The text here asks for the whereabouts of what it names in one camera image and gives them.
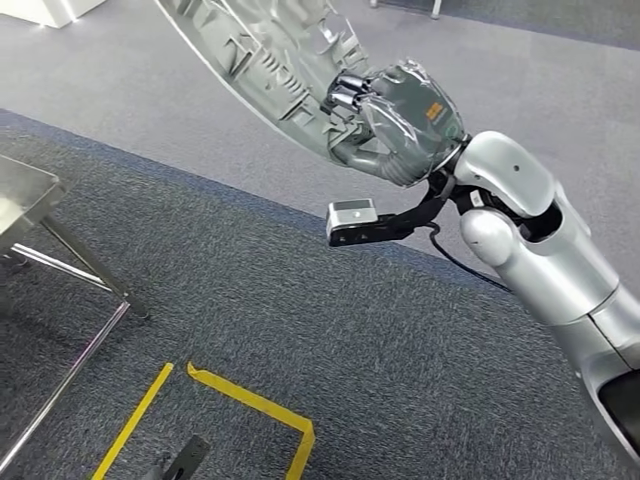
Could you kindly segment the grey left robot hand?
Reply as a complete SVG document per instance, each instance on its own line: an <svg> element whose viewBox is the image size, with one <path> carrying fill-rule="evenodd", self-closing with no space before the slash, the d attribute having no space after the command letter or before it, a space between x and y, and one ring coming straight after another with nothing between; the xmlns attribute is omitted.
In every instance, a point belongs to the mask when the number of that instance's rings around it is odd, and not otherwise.
<svg viewBox="0 0 640 480"><path fill-rule="evenodd" d="M177 471L171 464L171 454L165 452L158 457L141 480L173 480Z"/></svg>

